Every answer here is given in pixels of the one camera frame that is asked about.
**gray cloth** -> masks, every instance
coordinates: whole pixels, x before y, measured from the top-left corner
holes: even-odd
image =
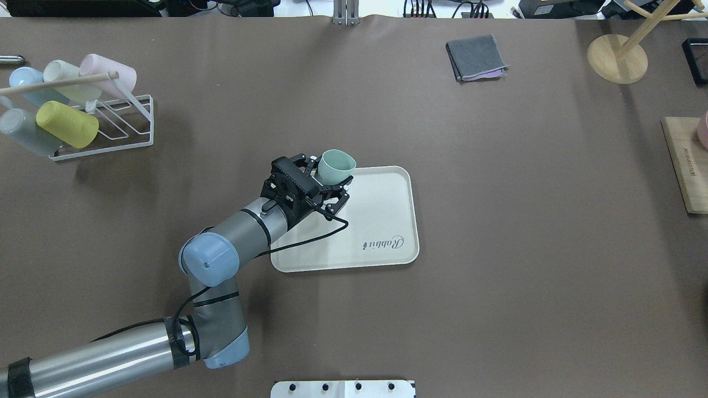
[[[499,46],[493,35],[477,36],[470,39],[453,40],[445,45],[450,56],[455,78],[472,81],[487,77],[500,77],[508,67],[501,59]]]

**wooden cutting board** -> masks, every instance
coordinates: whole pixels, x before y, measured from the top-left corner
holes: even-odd
[[[708,149],[698,140],[699,118],[661,120],[673,168],[689,213],[708,214]]]

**wooden mug tree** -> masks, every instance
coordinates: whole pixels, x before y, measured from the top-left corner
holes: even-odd
[[[604,35],[593,40],[588,47],[590,66],[604,79],[618,84],[630,84],[640,80],[646,73],[649,61],[639,42],[661,21],[675,21],[686,18],[708,16],[708,13],[693,13],[667,16],[680,0],[664,0],[653,13],[625,0],[624,5],[646,18],[631,36]],[[702,10],[701,0],[693,0]]]

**cup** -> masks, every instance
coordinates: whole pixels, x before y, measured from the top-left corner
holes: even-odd
[[[698,140],[708,149],[708,112],[701,116],[698,121]]]
[[[14,108],[0,117],[0,131],[39,156],[48,157],[62,145],[59,138],[37,126],[35,114]]]
[[[57,59],[51,61],[44,71],[45,81],[57,81],[79,77],[79,67]],[[101,96],[101,90],[90,84],[75,84],[73,86],[57,87],[57,91],[79,105],[95,101]]]
[[[356,161],[349,154],[330,149],[322,154],[314,177],[322,185],[335,185],[351,176],[355,168]]]
[[[42,75],[42,72],[30,67],[17,68],[10,75],[10,87],[43,82],[44,76]],[[64,104],[69,103],[69,99],[67,97],[52,89],[23,93],[22,97],[33,103],[37,108],[44,105],[47,101],[56,101]]]
[[[49,101],[37,112],[37,124],[74,148],[86,147],[98,134],[98,119],[63,103]]]
[[[132,93],[135,88],[135,83],[137,82],[137,73],[135,72],[135,69],[97,54],[87,55],[84,60],[81,61],[81,65],[79,66],[79,75],[81,76],[112,71],[118,72],[118,81],[120,81],[120,83],[122,83],[123,86],[125,86],[125,88]],[[116,98],[125,98],[125,94],[111,81],[97,81],[92,84],[111,96]]]

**pink cup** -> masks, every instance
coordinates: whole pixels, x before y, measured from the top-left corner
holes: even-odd
[[[135,88],[135,83],[137,82],[137,73],[135,72],[135,69],[127,65],[100,55],[89,54],[83,61],[81,61],[81,66],[79,67],[80,76],[88,76],[89,74],[99,74],[112,71],[118,72],[118,75],[120,76],[118,80],[120,80],[123,86],[125,86],[125,88],[132,93]],[[125,94],[121,92],[111,81],[98,81],[92,84],[111,96],[116,98],[125,98]]]
[[[698,140],[708,149],[708,112],[698,121]]]

